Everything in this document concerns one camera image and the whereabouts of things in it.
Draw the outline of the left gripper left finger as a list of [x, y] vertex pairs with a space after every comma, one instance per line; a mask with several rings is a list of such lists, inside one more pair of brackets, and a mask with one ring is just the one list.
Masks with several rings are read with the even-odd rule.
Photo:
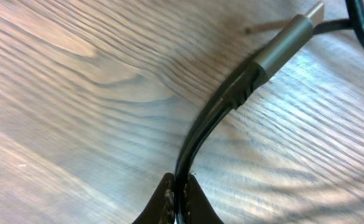
[[165, 173], [133, 224], [174, 224], [174, 175]]

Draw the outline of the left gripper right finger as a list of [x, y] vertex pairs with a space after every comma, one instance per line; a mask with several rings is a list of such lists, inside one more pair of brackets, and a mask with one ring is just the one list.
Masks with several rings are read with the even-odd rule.
[[185, 187], [186, 224], [223, 224], [214, 211], [194, 175], [190, 174]]

